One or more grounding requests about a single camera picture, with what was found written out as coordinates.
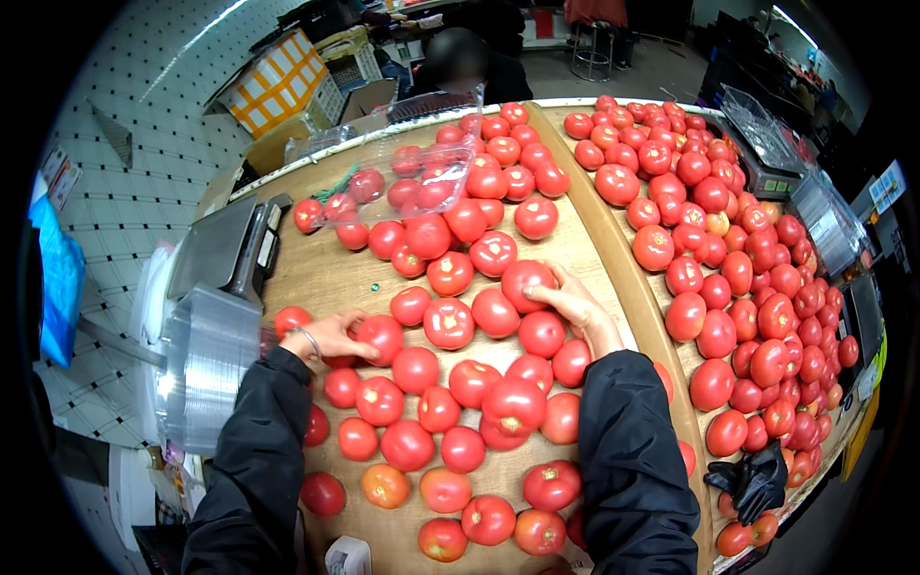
silver bangle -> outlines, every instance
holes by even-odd
[[[316,358],[318,360],[323,359],[323,354],[319,352],[319,345],[316,343],[316,340],[313,339],[313,336],[306,333],[306,330],[301,328],[300,326],[295,326],[291,331],[296,331],[299,334],[303,334],[303,336],[310,342],[310,345],[313,346],[313,351],[316,352]]]

display table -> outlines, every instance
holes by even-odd
[[[697,463],[690,477],[690,486],[700,501],[701,522],[694,539],[699,545],[699,573],[725,569],[732,559],[718,558],[715,536],[726,520],[716,506],[718,493],[703,483],[706,464],[715,458],[707,452],[703,434],[708,423],[722,409],[703,413],[693,408],[687,390],[687,380],[703,361],[693,343],[674,344],[663,325],[662,309],[670,303],[671,296],[664,285],[663,274],[649,274],[635,261],[630,248],[634,233],[626,223],[626,211],[611,209],[594,191],[592,176],[575,163],[571,149],[575,141],[565,135],[562,120],[573,111],[593,112],[593,98],[582,100],[546,100],[528,102],[524,106],[530,113],[530,125],[537,129],[543,144],[553,152],[557,163],[571,175],[571,189],[567,196],[556,200],[559,222],[556,230],[540,242],[523,238],[515,229],[513,212],[515,204],[505,205],[505,218],[497,229],[512,236],[518,243],[519,259],[554,259],[581,278],[585,287],[614,318],[624,344],[632,350],[647,354],[665,365],[671,373],[675,394],[671,405],[672,422],[677,437],[689,443],[696,452]],[[401,145],[427,146],[434,142],[441,124],[425,123],[405,135]],[[314,192],[330,188],[351,168],[357,157],[357,148],[349,145],[317,155],[318,163],[303,162],[285,167],[253,184],[262,200],[286,192],[294,202],[309,197]],[[642,184],[645,195],[646,184]],[[314,317],[328,316],[351,307],[360,307],[370,314],[389,313],[389,302],[399,291],[410,285],[429,289],[424,276],[406,280],[398,275],[388,261],[381,261],[365,249],[358,253],[341,245],[331,229],[323,229],[304,236],[293,225],[290,215],[282,218],[279,227],[281,249],[274,277],[266,281],[263,292],[265,304],[264,323],[269,325],[274,315],[287,305],[300,305]],[[482,289],[496,287],[498,282],[476,274],[472,285],[460,295],[470,304]],[[464,359],[489,363],[504,371],[511,362],[523,354],[515,337],[495,341],[478,331],[473,340],[458,351],[434,348],[420,327],[405,330],[406,346],[421,346],[433,350],[441,365],[440,385],[447,385],[447,375],[453,366]],[[365,463],[344,459],[338,447],[336,429],[348,417],[357,416],[355,409],[333,408],[320,392],[322,378],[328,372],[323,364],[313,366],[316,373],[314,399],[327,414],[332,433],[318,447],[306,448],[305,471],[326,471],[336,477],[347,492],[344,511],[329,519],[306,515],[307,539],[316,558],[325,555],[328,546],[340,535],[351,535],[367,541],[372,549],[374,571],[377,573],[538,573],[557,565],[559,557],[536,558],[524,554],[513,541],[495,547],[470,545],[461,559],[451,564],[441,564],[426,558],[418,549],[416,534],[419,528],[434,517],[453,517],[431,512],[418,495],[418,484],[424,471],[443,464],[439,455],[420,471],[408,474],[413,486],[412,494],[400,508],[385,511],[373,506],[363,496],[360,486],[362,473],[375,463],[384,462],[378,453]],[[388,368],[361,367],[362,378],[390,375]],[[560,391],[580,393],[554,383],[550,396]],[[419,402],[417,396],[406,397],[404,417],[416,419]],[[853,406],[841,420],[838,409],[832,412],[834,430],[823,444],[824,461],[820,470],[798,489],[788,490],[788,505],[780,514],[780,521],[798,506],[845,444],[846,437],[856,428],[862,411]],[[460,425],[476,429],[480,413],[465,409]],[[440,446],[441,434],[435,434]],[[516,512],[527,509],[523,500],[521,479],[532,466],[555,459],[577,460],[577,445],[559,446],[549,443],[539,433],[509,452],[488,451],[482,467],[470,474],[474,495],[499,495],[513,506]],[[568,518],[581,506],[578,500],[560,514]],[[582,561],[591,565],[581,549],[567,539],[562,551],[567,561]]]

metal stool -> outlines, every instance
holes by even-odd
[[[610,71],[614,62],[614,33],[611,31],[612,27],[610,24],[608,22],[604,22],[603,20],[596,20],[593,24],[591,24],[591,28],[591,49],[579,50],[579,43],[581,42],[581,24],[577,25],[577,31],[575,34],[575,46],[572,50],[572,64],[570,71],[582,80],[588,80],[589,82],[606,82],[610,79]],[[610,39],[610,49],[607,55],[603,55],[597,51],[597,30],[606,33]],[[584,66],[582,62],[588,63],[588,74],[586,75],[579,70],[580,67]],[[607,66],[606,73],[601,67],[605,64]],[[602,76],[600,78],[592,77],[595,65],[597,66],[598,74]]]

human hand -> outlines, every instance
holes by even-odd
[[[559,289],[543,285],[527,286],[523,294],[535,302],[552,305],[571,324],[576,338],[584,339],[597,360],[613,351],[623,350],[623,340],[614,319],[597,303],[578,278],[550,259],[538,259],[556,278]]]
[[[301,326],[316,341],[319,349],[300,331],[293,329],[281,342],[281,347],[307,363],[317,353],[323,357],[341,357],[357,355],[365,360],[372,360],[380,351],[369,343],[354,341],[348,336],[348,330],[357,331],[367,313],[352,309],[344,314],[333,314],[317,322]]]

black sleeve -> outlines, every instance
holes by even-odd
[[[309,381],[304,363],[284,348],[247,371],[189,527],[183,573],[293,572]]]
[[[649,358],[616,351],[588,366],[579,458],[594,573],[696,573],[699,504]]]

